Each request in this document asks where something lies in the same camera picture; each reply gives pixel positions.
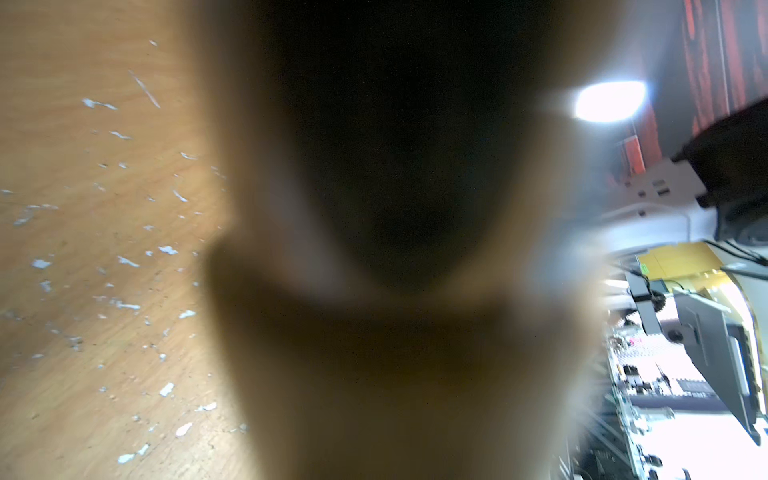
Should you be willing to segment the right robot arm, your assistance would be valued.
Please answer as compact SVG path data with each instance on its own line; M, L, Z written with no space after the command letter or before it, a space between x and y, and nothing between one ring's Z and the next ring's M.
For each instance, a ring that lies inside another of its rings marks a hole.
M596 233L615 255L704 240L766 246L766 100L716 121L614 188Z

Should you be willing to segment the sickle plain wooden handle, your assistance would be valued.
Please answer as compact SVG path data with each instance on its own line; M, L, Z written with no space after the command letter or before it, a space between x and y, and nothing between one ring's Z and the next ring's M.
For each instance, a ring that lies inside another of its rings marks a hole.
M234 221L217 348L261 479L546 479L601 342L621 1L197 1Z

